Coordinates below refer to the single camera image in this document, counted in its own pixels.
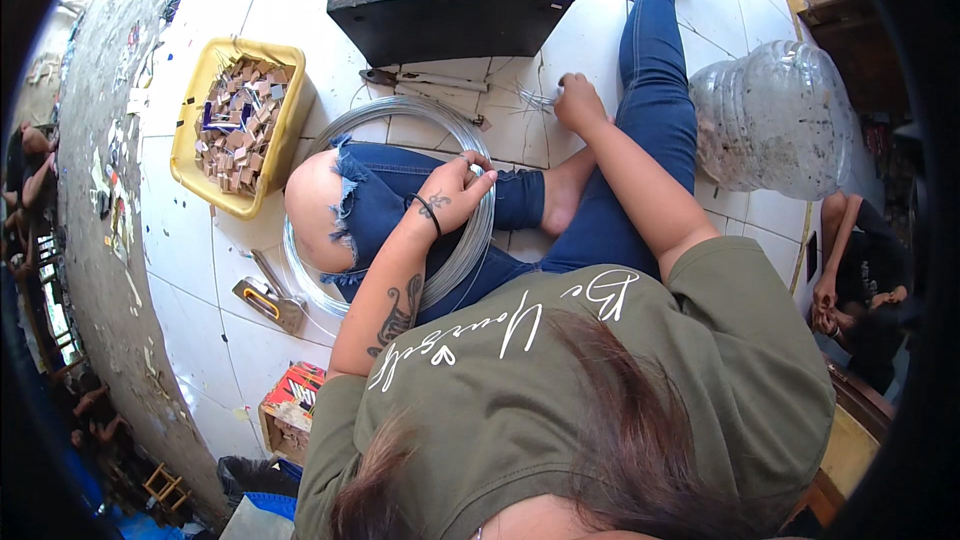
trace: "olive green t-shirt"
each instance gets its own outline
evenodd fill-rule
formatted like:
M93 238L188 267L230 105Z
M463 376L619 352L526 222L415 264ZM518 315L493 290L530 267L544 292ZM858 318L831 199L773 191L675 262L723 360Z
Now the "olive green t-shirt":
M689 413L697 473L784 517L813 478L834 390L810 330L755 241L724 236L680 257L666 285L620 265L529 274L473 306L409 330L368 378L317 392L295 526L328 537L330 507L393 410L417 450L398 472L418 537L468 540L523 499L570 496L578 420L591 400L548 310L589 312L654 358Z

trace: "hand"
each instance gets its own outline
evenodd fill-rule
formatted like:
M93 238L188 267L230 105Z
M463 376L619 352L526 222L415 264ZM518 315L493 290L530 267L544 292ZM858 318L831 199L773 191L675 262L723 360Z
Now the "hand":
M567 73L560 78L563 92L553 105L553 113L566 129L583 137L583 132L607 121L607 111L594 89L582 73Z
M821 334L830 335L836 329L834 314L829 310L822 310L816 305L813 306L813 331Z
M477 176L471 170L474 164L480 166L483 175ZM475 150L467 150L434 169L417 194L430 205L440 232L450 234L474 214L480 199L496 181L497 172L490 161ZM431 242L436 240L437 227L421 201L414 198L404 220L413 222Z
M813 286L813 306L824 313L829 313L837 303L836 278L824 274Z
M898 285L892 292L881 292L870 299L870 308L876 309L884 303L899 303L906 298L906 288Z

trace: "bare foot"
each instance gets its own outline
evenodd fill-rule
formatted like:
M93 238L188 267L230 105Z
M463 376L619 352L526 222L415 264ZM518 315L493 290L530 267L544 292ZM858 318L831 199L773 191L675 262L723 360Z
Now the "bare foot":
M573 221L584 194L584 186L596 167L594 150L583 148L555 167L543 172L543 220L540 229L559 236Z

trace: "coil of wire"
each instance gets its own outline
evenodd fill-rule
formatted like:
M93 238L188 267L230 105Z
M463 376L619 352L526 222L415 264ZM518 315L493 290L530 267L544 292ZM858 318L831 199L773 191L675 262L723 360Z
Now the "coil of wire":
M328 150L330 141L338 136L362 126L367 122L392 115L412 115L423 117L446 128L463 150L476 150L487 159L490 153L480 139L477 128L462 114L449 106L417 96L385 96L373 102L367 102L334 119L329 126L314 140L303 160ZM477 165L473 166L474 174L482 174ZM420 297L420 308L426 309L437 304L460 284L474 269L477 262L483 257L494 231L494 196L496 186L487 192L473 215L466 222L466 228L460 242L453 250L450 258L440 267L436 274L431 276L423 286ZM283 222L283 251L287 263L294 274L294 279L306 297L325 313L336 318L343 318L347 314L350 303L337 300L324 292L313 278L307 273L304 263L297 252L297 242L290 218L285 217Z

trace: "black hair tie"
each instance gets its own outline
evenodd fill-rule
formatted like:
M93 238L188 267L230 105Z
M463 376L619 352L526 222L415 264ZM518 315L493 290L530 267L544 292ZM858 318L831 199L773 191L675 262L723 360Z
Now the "black hair tie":
M428 203L426 200L424 200L424 198L422 198L422 197L421 197L419 194L417 194L416 192L410 192L409 194L407 194L407 195L403 198L404 202L406 202L406 204L407 204L407 208L409 209L409 208L410 208L410 205L413 204L413 202L414 202L413 199L414 199L414 198L415 198L416 200L420 201L421 203L423 203L423 209L425 209L426 212L430 215L430 219L433 220L433 224L434 224L435 226L437 226L437 238L439 238L440 236L442 236L444 233L440 230L440 222L437 220L437 215L433 214L433 209L430 207L430 203Z

